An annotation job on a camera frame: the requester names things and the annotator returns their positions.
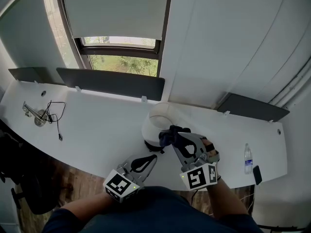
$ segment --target white marker cube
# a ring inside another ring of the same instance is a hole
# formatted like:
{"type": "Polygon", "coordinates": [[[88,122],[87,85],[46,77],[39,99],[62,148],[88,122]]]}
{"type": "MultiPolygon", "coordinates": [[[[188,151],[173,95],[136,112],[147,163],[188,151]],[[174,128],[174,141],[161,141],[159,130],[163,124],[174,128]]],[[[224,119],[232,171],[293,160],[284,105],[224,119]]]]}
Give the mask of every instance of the white marker cube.
{"type": "Polygon", "coordinates": [[[202,189],[206,186],[217,184],[216,163],[206,163],[190,171],[180,174],[189,191],[202,189]]]}
{"type": "Polygon", "coordinates": [[[139,185],[131,182],[124,175],[112,170],[103,183],[105,191],[119,203],[134,196],[140,189],[139,185]]]}

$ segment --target wooden floor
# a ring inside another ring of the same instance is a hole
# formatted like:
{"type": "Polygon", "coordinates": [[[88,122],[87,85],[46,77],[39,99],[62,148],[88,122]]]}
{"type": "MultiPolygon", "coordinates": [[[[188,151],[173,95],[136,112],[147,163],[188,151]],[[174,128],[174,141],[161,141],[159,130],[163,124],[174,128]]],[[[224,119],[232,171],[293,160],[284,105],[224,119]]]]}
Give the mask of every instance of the wooden floor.
{"type": "MultiPolygon", "coordinates": [[[[70,192],[67,189],[61,190],[60,193],[60,206],[69,203],[74,200],[86,198],[90,195],[98,194],[103,192],[104,178],[83,172],[79,169],[66,165],[43,152],[38,152],[36,155],[39,156],[40,161],[44,162],[46,166],[53,172],[53,177],[59,177],[60,186],[67,186],[72,184],[73,190],[70,192]]],[[[21,188],[17,186],[17,191],[21,192],[21,188]]],[[[251,195],[253,191],[252,187],[242,187],[232,190],[240,199],[245,196],[251,195]]],[[[194,192],[176,191],[177,194],[185,197],[191,203],[191,197],[194,192]]],[[[251,207],[252,197],[248,196],[242,201],[246,208],[251,207]]],[[[52,214],[52,211],[43,215],[34,215],[25,199],[20,199],[21,210],[18,210],[18,217],[20,222],[21,230],[24,233],[40,233],[52,214]]],[[[207,192],[197,192],[193,198],[193,207],[202,211],[206,214],[212,215],[212,210],[208,198],[207,192]]]]}

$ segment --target black cable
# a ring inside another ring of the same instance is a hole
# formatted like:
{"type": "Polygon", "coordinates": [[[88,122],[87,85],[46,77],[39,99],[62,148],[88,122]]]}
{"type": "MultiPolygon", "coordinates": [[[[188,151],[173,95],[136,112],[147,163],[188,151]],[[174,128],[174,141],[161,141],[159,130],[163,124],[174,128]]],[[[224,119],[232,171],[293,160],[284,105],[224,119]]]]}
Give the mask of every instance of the black cable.
{"type": "Polygon", "coordinates": [[[193,203],[193,198],[194,198],[194,195],[196,195],[196,193],[198,192],[198,190],[195,191],[195,193],[192,195],[191,197],[191,206],[192,206],[192,203],[193,203]]]}
{"type": "Polygon", "coordinates": [[[63,140],[63,137],[62,137],[62,135],[61,135],[61,133],[60,133],[60,131],[59,131],[58,121],[63,117],[65,108],[66,108],[66,103],[65,103],[65,102],[52,102],[52,100],[51,100],[51,101],[48,103],[48,107],[45,109],[44,113],[43,113],[42,116],[41,116],[41,119],[42,119],[42,118],[43,118],[43,115],[46,114],[46,115],[48,116],[48,119],[46,119],[46,121],[48,121],[49,124],[52,124],[52,123],[54,123],[54,122],[57,123],[58,139],[59,139],[60,141],[63,140]],[[52,103],[63,103],[63,104],[64,104],[63,112],[62,112],[60,118],[57,117],[57,114],[50,114],[50,105],[51,105],[52,103]]]}

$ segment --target blue label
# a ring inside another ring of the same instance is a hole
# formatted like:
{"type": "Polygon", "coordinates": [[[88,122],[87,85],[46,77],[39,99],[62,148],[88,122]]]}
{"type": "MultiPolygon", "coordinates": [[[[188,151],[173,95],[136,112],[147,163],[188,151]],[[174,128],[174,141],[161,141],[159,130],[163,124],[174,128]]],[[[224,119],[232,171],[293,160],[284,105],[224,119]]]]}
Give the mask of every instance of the blue label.
{"type": "Polygon", "coordinates": [[[252,166],[252,165],[253,165],[253,160],[245,161],[245,166],[252,166]]]}

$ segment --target person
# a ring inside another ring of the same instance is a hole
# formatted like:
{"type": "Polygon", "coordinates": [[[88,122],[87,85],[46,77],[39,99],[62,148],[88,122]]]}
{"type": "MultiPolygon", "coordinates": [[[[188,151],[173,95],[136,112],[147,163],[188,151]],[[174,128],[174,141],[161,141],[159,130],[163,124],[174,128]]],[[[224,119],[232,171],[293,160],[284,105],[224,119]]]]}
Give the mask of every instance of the person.
{"type": "Polygon", "coordinates": [[[218,179],[207,187],[214,218],[167,188],[149,186],[122,204],[106,193],[70,202],[53,212],[42,232],[262,233],[244,204],[218,179]]]}

